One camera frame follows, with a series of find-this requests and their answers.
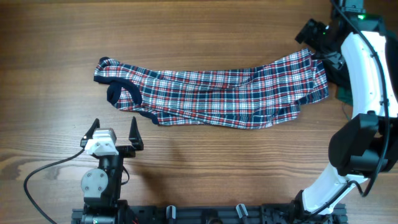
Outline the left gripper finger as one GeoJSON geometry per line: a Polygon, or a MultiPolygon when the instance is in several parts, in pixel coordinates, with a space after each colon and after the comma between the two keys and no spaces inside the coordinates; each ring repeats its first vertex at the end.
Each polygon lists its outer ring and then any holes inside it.
{"type": "Polygon", "coordinates": [[[85,133],[85,135],[81,138],[80,147],[85,147],[88,140],[93,138],[94,131],[100,127],[100,120],[96,118],[91,125],[90,129],[85,133]]]}
{"type": "Polygon", "coordinates": [[[138,130],[137,120],[135,117],[132,118],[131,127],[129,131],[129,141],[131,142],[132,147],[136,151],[144,150],[144,143],[142,141],[141,135],[138,130]]]}

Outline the black mesh shorts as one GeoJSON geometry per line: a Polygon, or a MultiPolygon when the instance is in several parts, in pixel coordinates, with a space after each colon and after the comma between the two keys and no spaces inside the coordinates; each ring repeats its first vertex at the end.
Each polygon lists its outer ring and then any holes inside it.
{"type": "Polygon", "coordinates": [[[337,86],[337,99],[350,106],[353,106],[353,96],[347,65],[344,64],[340,70],[337,70],[330,65],[329,62],[323,61],[323,66],[327,80],[337,86]]]}

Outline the plaid sleeveless shirt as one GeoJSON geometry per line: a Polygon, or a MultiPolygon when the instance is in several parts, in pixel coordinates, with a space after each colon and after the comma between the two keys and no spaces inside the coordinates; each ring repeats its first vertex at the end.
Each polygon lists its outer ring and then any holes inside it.
{"type": "Polygon", "coordinates": [[[329,95],[323,63],[308,49],[258,67],[208,71],[155,71],[103,57],[93,79],[108,86],[116,109],[160,126],[264,129],[329,95]]]}

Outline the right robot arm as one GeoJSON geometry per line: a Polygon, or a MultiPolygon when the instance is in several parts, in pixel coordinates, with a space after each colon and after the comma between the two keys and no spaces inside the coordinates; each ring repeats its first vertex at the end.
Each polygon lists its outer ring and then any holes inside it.
{"type": "Polygon", "coordinates": [[[296,41],[333,75],[347,76],[353,97],[351,119],[330,140],[327,167],[289,205],[289,222],[319,222],[350,190],[368,196],[397,162],[397,37],[362,1],[333,1],[331,23],[309,20],[296,41]]]}

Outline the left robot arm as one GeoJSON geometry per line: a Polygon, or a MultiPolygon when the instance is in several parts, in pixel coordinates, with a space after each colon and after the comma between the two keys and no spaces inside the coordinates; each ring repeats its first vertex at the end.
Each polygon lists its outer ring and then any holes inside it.
{"type": "Polygon", "coordinates": [[[81,139],[80,146],[98,160],[98,167],[86,172],[81,178],[84,206],[72,212],[72,223],[139,223],[126,200],[120,199],[125,158],[134,158],[136,151],[144,149],[136,118],[131,121],[127,146],[116,145],[112,128],[101,128],[96,119],[81,139]]]}

